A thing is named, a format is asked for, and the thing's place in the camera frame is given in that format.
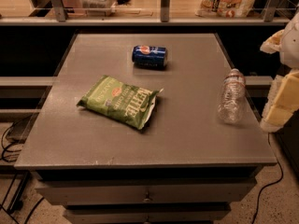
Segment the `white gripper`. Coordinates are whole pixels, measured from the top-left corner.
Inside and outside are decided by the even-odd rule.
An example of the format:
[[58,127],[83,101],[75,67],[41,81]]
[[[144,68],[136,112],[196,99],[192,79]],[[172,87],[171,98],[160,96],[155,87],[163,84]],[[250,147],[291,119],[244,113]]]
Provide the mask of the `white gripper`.
[[[280,62],[290,68],[299,68],[299,13],[296,13],[284,30],[268,37],[260,51],[279,52]],[[272,81],[267,103],[264,106],[260,127],[268,133],[281,129],[299,109],[299,70],[286,76],[276,75]]]

